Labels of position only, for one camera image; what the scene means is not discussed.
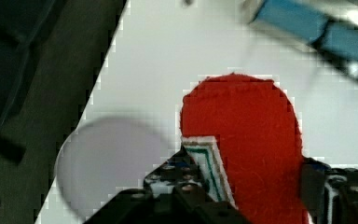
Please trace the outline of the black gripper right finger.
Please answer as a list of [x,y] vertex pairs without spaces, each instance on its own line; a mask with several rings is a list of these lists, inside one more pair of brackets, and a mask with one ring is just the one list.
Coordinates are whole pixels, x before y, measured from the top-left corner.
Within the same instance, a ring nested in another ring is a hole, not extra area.
[[300,198],[313,224],[358,224],[358,169],[332,168],[306,158]]

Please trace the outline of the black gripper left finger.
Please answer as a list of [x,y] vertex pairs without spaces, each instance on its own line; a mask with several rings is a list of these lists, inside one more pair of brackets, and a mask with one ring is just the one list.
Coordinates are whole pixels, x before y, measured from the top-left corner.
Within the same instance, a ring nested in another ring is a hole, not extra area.
[[210,147],[185,147],[84,224],[251,224],[234,207]]

